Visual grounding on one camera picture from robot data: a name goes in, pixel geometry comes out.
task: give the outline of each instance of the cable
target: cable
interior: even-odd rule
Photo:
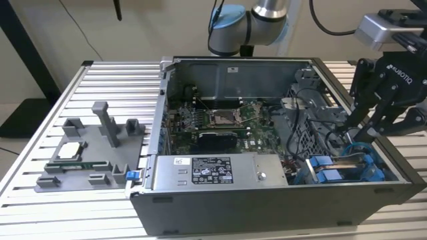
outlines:
[[[346,154],[347,154],[347,152],[348,152],[348,150],[351,149],[351,147],[364,147],[366,149],[368,149],[368,151],[370,151],[370,153],[372,154],[372,153],[375,153],[375,151],[374,151],[374,149],[371,148],[371,146],[367,144],[367,143],[364,143],[364,142],[354,142],[352,144],[350,144],[347,147],[346,147],[346,149],[344,149],[344,151],[342,152],[342,156],[344,156]]]
[[[91,42],[89,42],[89,40],[88,40],[88,37],[87,37],[87,35],[85,35],[85,32],[83,31],[83,29],[81,29],[81,27],[80,27],[80,25],[79,25],[79,23],[77,23],[76,19],[73,18],[72,14],[69,13],[69,11],[68,11],[68,9],[67,9],[67,7],[65,7],[64,3],[63,3],[63,0],[57,0],[57,1],[59,1],[60,5],[63,6],[63,8],[64,8],[64,10],[65,10],[65,12],[67,12],[67,14],[68,14],[68,16],[71,17],[71,19],[72,19],[72,21],[73,21],[75,25],[77,26],[77,28],[79,28],[79,30],[80,30],[80,32],[81,32],[81,34],[83,34],[83,37],[84,37],[84,39],[85,39],[85,42],[87,42],[87,44],[88,44],[88,46],[92,48],[93,52],[95,52],[95,53],[96,53],[96,55],[99,56],[99,59],[100,59],[101,61],[104,61],[104,59],[103,59],[103,57],[101,57],[101,55],[100,55],[99,51],[96,51],[95,47],[92,46],[92,44],[91,44]]]
[[[327,150],[328,151],[331,151],[331,147],[330,147],[330,145],[328,145],[328,142],[330,142],[330,136],[331,136],[331,134],[332,134],[334,132],[332,131],[330,131],[327,134],[326,134],[326,136],[324,136],[324,145],[326,145],[326,148],[327,148]]]
[[[0,147],[0,150],[8,152],[8,153],[11,153],[11,154],[20,155],[16,151],[11,151],[9,149],[5,149],[5,148],[3,148],[3,147]]]
[[[338,121],[330,121],[330,120],[318,120],[318,119],[307,119],[308,122],[316,122],[316,123],[327,123],[327,124],[338,124]]]
[[[211,11],[211,16],[209,16],[209,18],[208,18],[207,33],[208,33],[209,35],[211,35],[211,26],[212,26],[212,15],[213,15],[216,3],[217,3],[217,0],[215,0],[213,7],[212,7],[212,11]]]
[[[312,20],[314,20],[316,26],[319,27],[319,29],[326,34],[330,34],[332,36],[347,36],[347,35],[351,35],[351,34],[354,34],[356,32],[356,30],[342,31],[342,32],[327,30],[327,28],[322,25],[322,23],[320,23],[320,21],[318,19],[318,16],[316,16],[316,13],[315,13],[314,0],[308,0],[308,6],[310,6],[310,13],[311,13]]]
[[[207,48],[208,48],[208,49],[211,49],[211,47],[209,47],[211,35],[212,35],[215,23],[217,22],[219,17],[220,17],[220,14],[221,14],[221,11],[223,11],[224,1],[225,1],[225,0],[221,0],[221,2],[220,2],[220,4],[219,4],[219,7],[217,7],[217,9],[216,9],[215,15],[212,16],[213,11],[215,11],[215,6],[216,6],[216,3],[217,3],[217,0],[215,0],[215,3],[213,3],[213,7],[212,7],[212,11],[211,11],[211,16],[209,16],[209,19],[208,19],[208,37],[207,37]]]
[[[350,157],[354,157],[354,156],[358,156],[358,155],[364,155],[364,154],[366,154],[364,152],[356,152],[356,153],[352,153],[352,154],[344,155],[344,156],[331,156],[331,159],[350,158]]]
[[[291,154],[291,156],[297,159],[297,160],[301,160],[304,161],[304,159],[297,156],[297,153],[292,152],[291,151],[291,139],[295,135],[295,132],[296,132],[296,128],[297,128],[297,124],[299,124],[299,121],[300,121],[300,105],[299,105],[299,101],[297,99],[301,99],[306,103],[307,101],[299,97],[299,93],[303,91],[303,90],[312,90],[312,91],[316,91],[319,92],[316,89],[314,88],[310,88],[310,87],[304,87],[301,88],[296,93],[295,93],[295,96],[293,96],[293,99],[295,99],[295,105],[296,105],[296,108],[295,108],[295,120],[293,120],[293,126],[292,126],[292,129],[291,129],[291,134],[287,138],[287,141],[285,141],[285,150],[287,152]]]

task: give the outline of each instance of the aluminum extrusion table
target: aluminum extrusion table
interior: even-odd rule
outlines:
[[[330,61],[326,65],[348,90],[355,67],[346,61]],[[108,114],[119,124],[124,124],[128,118],[137,118],[145,124],[140,152],[140,162],[144,164],[159,72],[159,62],[95,62],[79,69],[0,182],[0,240],[156,239],[147,236],[132,204],[125,199],[124,189],[36,193],[33,186],[60,143],[65,119],[80,117],[85,125],[100,123],[91,111],[95,101],[108,101]],[[427,133],[388,139],[427,181]],[[358,227],[195,236],[187,239],[427,239],[427,189],[404,204],[383,207]]]

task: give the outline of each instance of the power supply label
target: power supply label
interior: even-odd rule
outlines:
[[[193,184],[232,184],[233,170],[229,157],[193,157],[192,158]]]

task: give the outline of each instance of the white sticker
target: white sticker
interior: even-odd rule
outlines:
[[[176,157],[173,161],[175,165],[189,165],[191,164],[191,158],[189,157]]]
[[[227,68],[227,72],[228,73],[237,73],[239,72],[239,68],[237,67],[228,67]]]

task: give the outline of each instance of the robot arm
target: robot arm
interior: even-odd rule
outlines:
[[[414,1],[423,9],[424,1]],[[352,113],[338,131],[356,127],[375,107],[356,142],[378,136],[403,136],[427,130],[427,16],[419,10],[380,10],[367,14],[355,36],[371,49],[384,51],[378,60],[360,59],[350,89]],[[402,121],[395,123],[407,111]]]
[[[239,53],[240,46],[271,44],[284,29],[287,0],[259,0],[251,11],[227,4],[215,10],[208,50],[223,57]]]

